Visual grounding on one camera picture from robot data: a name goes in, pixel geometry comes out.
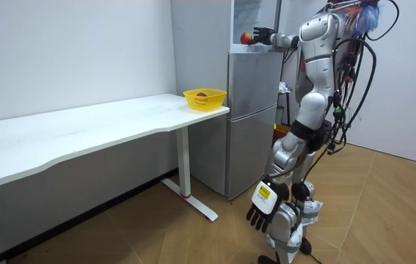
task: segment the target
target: refrigerator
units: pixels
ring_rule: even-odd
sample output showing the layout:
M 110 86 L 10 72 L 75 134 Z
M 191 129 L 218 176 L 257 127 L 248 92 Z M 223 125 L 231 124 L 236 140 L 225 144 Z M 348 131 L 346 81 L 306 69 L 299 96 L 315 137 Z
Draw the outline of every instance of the refrigerator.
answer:
M 264 173 L 274 130 L 282 53 L 229 53 L 230 113 L 189 126 L 191 175 L 233 199 Z

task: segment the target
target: black cable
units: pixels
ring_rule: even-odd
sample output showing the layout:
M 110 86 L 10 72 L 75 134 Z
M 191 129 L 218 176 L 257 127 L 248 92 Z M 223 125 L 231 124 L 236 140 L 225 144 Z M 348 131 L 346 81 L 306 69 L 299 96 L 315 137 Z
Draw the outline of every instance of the black cable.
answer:
M 309 168 L 309 170 L 307 170 L 307 173 L 305 174 L 304 179 L 302 179 L 302 184 L 305 183 L 305 180 L 307 179 L 307 176 L 309 176 L 310 171 L 312 171 L 313 167 L 315 167 L 315 165 L 317 165 L 317 163 L 320 161 L 320 159 L 325 155 L 325 152 L 326 152 L 326 148 L 322 152 L 322 154 L 319 155 L 317 160 L 312 164 L 312 166 Z
M 289 54 L 289 56 L 282 61 L 283 64 L 286 64 L 286 62 L 288 62 L 288 60 L 293 56 L 294 51 L 297 51 L 297 49 L 292 50 L 292 52 Z
M 364 46 L 361 45 L 361 47 L 360 47 L 360 60 L 357 63 L 356 74 L 353 77 L 353 86 L 351 87 L 351 91 L 349 93 L 348 102 L 346 102 L 346 104 L 345 104 L 345 110 L 348 109 L 349 104 L 351 102 L 351 99 L 353 98 L 354 88 L 356 88 L 357 78 L 360 76 L 363 52 L 364 52 Z
M 318 264 L 322 264 L 322 262 L 321 262 L 319 259 L 317 259 L 314 255 L 310 254 L 310 257 L 311 257 L 313 260 L 315 260 Z
M 356 39 L 347 39 L 347 40 L 344 40 L 344 41 L 338 43 L 337 46 L 336 46 L 336 48 L 335 48 L 335 50 L 337 50 L 342 44 L 347 43 L 347 42 L 350 42 L 350 41 L 358 41 L 358 42 L 361 42 L 367 48 L 367 50 L 369 51 L 369 53 L 371 53 L 372 59 L 373 59 L 373 64 L 372 64 L 372 68 L 371 68 L 371 75 L 369 76 L 368 85 L 367 85 L 367 87 L 366 87 L 366 89 L 364 91 L 364 95 L 362 95 L 360 104 L 356 108 L 356 111 L 354 111 L 354 114 L 351 117 L 351 119 L 349 120 L 348 125 L 346 126 L 346 129 L 345 129 L 344 132 L 346 132 L 351 127 L 351 124 L 353 123 L 353 121 L 356 118 L 357 114 L 360 112 L 361 107 L 362 107 L 365 99 L 368 96 L 369 89 L 371 88 L 372 81 L 374 80 L 374 74 L 376 73 L 376 65 L 377 65 L 377 55 L 374 52 L 374 50 L 369 46 L 369 44 L 366 43 L 365 40 L 362 40 L 362 39 L 359 39 L 359 38 L 356 38 Z
M 395 1 L 393 1 L 393 0 L 388 0 L 388 1 L 391 2 L 394 5 L 395 9 L 397 10 L 397 16 L 395 17 L 395 20 L 393 21 L 392 26 L 390 26 L 390 28 L 384 34 L 382 34 L 380 37 L 377 37 L 377 38 L 373 39 L 372 37 L 369 37 L 368 33 L 366 33 L 365 36 L 370 41 L 377 41 L 377 40 L 382 39 L 387 33 L 390 32 L 390 30 L 393 29 L 393 27 L 397 24 L 398 18 L 400 18 L 400 8 L 398 7 L 397 3 L 395 3 Z

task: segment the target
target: plastic basket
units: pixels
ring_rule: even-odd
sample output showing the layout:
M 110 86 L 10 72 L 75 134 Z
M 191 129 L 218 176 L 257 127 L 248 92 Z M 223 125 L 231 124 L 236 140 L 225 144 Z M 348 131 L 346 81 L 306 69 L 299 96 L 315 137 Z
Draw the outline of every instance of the plastic basket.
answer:
M 200 92 L 207 96 L 197 96 Z M 212 111 L 224 103 L 225 91 L 219 89 L 194 89 L 183 93 L 188 105 L 199 111 Z

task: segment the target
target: apple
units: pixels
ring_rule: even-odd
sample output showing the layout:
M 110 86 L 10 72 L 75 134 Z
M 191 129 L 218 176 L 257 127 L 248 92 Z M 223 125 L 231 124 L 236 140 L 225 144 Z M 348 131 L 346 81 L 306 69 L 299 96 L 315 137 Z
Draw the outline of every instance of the apple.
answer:
M 253 37 L 249 32 L 244 32 L 240 37 L 240 43 L 244 45 L 248 45 L 250 40 L 253 40 Z

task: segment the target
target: humanoid robot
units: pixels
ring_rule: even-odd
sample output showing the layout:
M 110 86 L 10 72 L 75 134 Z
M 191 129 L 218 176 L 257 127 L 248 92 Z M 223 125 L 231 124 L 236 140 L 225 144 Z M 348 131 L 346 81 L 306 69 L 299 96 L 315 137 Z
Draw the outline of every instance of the humanoid robot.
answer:
M 321 203 L 313 200 L 315 189 L 306 178 L 316 164 L 313 163 L 315 153 L 324 145 L 325 151 L 318 159 L 324 153 L 331 155 L 339 151 L 335 149 L 339 144 L 346 144 L 346 131 L 356 117 L 354 115 L 346 121 L 346 112 L 359 73 L 362 61 L 359 55 L 363 48 L 373 55 L 373 69 L 355 114 L 367 95 L 376 55 L 365 39 L 372 40 L 367 33 L 376 27 L 377 21 L 366 21 L 364 18 L 359 21 L 357 14 L 368 12 L 365 10 L 368 7 L 377 9 L 378 13 L 378 1 L 328 3 L 300 27 L 298 36 L 280 34 L 270 28 L 255 28 L 255 37 L 250 45 L 262 43 L 276 49 L 298 50 L 296 99 L 300 103 L 291 132 L 278 139 L 273 146 L 265 175 L 252 195 L 252 207 L 247 214 L 252 226 L 267 233 L 267 241 L 276 251 L 276 260 L 260 256 L 259 264 L 291 263 L 299 250 L 311 255 L 312 246 L 306 239 L 304 223 L 316 221 Z M 355 70 L 358 57 L 360 62 Z M 334 109 L 333 125 L 325 120 L 330 109 Z M 291 183 L 291 202 L 287 202 Z

